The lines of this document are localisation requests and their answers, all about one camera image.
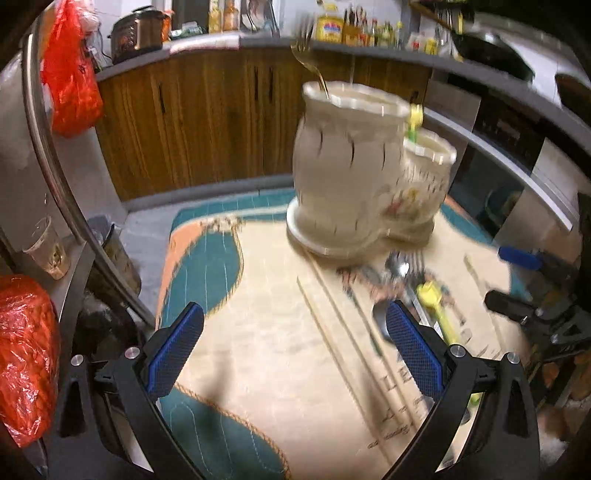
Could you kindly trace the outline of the wooden chopstick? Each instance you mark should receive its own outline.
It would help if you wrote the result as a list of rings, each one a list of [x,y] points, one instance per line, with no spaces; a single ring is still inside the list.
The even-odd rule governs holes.
[[[305,252],[311,270],[322,287],[335,316],[346,331],[362,358],[363,365],[370,372],[376,389],[383,395],[388,407],[400,423],[408,422],[414,427],[419,425],[420,416],[413,410],[398,380],[394,378],[394,368],[384,353],[384,342],[377,336],[378,331],[370,323],[356,296],[355,271],[346,268],[324,268],[321,262],[310,252]]]
[[[387,464],[392,465],[396,455],[386,440],[386,427],[382,423],[383,415],[390,411],[387,402],[376,389],[370,372],[363,365],[362,358],[356,353],[346,331],[342,329],[321,285],[317,281],[297,277],[297,287],[310,309],[322,339],[328,346],[332,359],[338,366],[339,373],[346,382],[346,388],[353,396],[363,422],[377,442],[377,447],[386,458]]]

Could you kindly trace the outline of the yellow tulip plastic utensil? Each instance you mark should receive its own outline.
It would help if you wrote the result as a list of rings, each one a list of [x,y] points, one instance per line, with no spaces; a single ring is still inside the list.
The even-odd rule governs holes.
[[[449,319],[444,305],[443,290],[439,284],[435,280],[419,284],[415,289],[415,294],[433,320],[433,328],[440,334],[444,342],[447,345],[466,346],[467,340],[460,335]]]

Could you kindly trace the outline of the steel fork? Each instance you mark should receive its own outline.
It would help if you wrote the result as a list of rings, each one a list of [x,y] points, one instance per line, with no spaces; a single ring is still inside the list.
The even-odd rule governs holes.
[[[412,301],[415,309],[419,315],[420,323],[422,325],[429,325],[434,328],[440,337],[443,336],[443,332],[438,322],[432,318],[428,310],[423,306],[418,296],[418,287],[425,283],[425,261],[424,253],[422,250],[415,250],[408,255],[410,264],[410,286],[413,291]]]

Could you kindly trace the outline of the wooden kitchen cabinet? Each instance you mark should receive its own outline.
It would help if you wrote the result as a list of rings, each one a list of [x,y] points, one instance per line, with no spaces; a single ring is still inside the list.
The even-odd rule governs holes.
[[[263,44],[155,52],[109,69],[96,130],[120,199],[290,173],[305,83],[358,83],[420,103],[433,72],[393,50],[317,43],[311,58],[317,72],[287,46]]]

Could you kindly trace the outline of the large steel spoon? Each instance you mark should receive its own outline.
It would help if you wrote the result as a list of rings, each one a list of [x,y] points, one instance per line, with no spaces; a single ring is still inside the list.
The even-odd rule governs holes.
[[[398,300],[381,300],[373,307],[374,319],[383,337],[397,346],[404,340],[406,321],[403,313]]]

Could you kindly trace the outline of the red plastic bag lower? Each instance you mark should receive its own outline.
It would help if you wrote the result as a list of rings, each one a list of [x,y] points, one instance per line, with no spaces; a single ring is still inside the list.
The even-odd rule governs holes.
[[[1,277],[1,421],[25,448],[49,429],[56,407],[59,324],[49,294],[26,275]]]

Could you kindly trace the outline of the red plastic bag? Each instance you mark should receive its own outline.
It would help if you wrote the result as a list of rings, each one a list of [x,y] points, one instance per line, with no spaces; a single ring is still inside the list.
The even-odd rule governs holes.
[[[49,429],[56,407],[59,324],[49,294],[26,275],[1,277],[1,421],[25,448]]]
[[[65,138],[93,127],[103,110],[77,4],[59,2],[41,71],[52,100],[52,130]]]

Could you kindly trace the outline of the printed horse table mat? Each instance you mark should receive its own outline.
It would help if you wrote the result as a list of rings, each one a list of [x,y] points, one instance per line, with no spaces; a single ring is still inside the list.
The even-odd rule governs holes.
[[[188,303],[204,331],[161,412],[208,479],[379,479],[429,412],[374,305],[399,296],[380,245],[328,260],[287,234],[293,192],[180,210],[158,305],[168,326]]]

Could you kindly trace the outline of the plastic cup with liquid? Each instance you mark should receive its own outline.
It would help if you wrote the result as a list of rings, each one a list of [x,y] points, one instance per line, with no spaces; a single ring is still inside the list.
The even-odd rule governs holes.
[[[63,278],[69,270],[70,259],[51,216],[36,223],[31,240],[32,244],[24,253],[54,280]]]

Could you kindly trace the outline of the cream floral ceramic utensil holder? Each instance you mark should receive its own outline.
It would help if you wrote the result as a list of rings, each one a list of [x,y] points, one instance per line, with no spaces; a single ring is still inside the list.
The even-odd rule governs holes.
[[[451,183],[457,150],[421,126],[407,137],[411,104],[362,84],[303,86],[294,139],[290,237],[318,256],[353,258],[382,238],[423,244]]]

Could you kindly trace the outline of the yellow tulip utensil in holder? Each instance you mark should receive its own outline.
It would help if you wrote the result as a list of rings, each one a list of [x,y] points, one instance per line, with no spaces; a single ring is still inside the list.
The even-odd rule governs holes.
[[[407,134],[406,137],[411,142],[417,141],[417,131],[422,126],[424,120],[423,106],[420,104],[412,104],[410,114],[407,120]]]

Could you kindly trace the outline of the black wok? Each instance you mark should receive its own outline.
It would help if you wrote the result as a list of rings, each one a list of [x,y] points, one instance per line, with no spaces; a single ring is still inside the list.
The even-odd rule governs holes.
[[[450,31],[460,56],[508,75],[531,83],[535,73],[525,60],[510,45],[492,32]]]

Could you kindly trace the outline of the yellow cooking oil bottle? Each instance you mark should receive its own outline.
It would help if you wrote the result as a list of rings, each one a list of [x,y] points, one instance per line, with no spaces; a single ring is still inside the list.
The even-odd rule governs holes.
[[[315,24],[315,39],[325,43],[341,43],[344,23],[335,3],[322,4],[322,14],[318,16]]]

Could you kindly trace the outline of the red plastic bag upper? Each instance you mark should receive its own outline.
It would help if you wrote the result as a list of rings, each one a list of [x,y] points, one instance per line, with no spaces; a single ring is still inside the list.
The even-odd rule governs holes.
[[[52,130],[65,138],[93,127],[103,110],[77,4],[59,2],[41,71],[52,100]]]

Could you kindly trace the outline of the gold fork in holder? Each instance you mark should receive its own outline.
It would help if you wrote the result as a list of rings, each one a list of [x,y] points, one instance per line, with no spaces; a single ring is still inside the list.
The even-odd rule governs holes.
[[[314,55],[311,52],[311,35],[314,32],[315,18],[311,14],[303,14],[297,18],[294,29],[294,42],[290,45],[290,51],[301,66],[314,73],[318,77],[318,86],[324,92],[325,97],[331,97],[327,82],[318,69]]]

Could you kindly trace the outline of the electric pressure cooker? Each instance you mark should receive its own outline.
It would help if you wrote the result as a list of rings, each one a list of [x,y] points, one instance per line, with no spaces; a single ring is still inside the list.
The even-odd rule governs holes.
[[[113,64],[162,48],[162,28],[167,15],[152,6],[134,9],[119,19],[110,34]]]

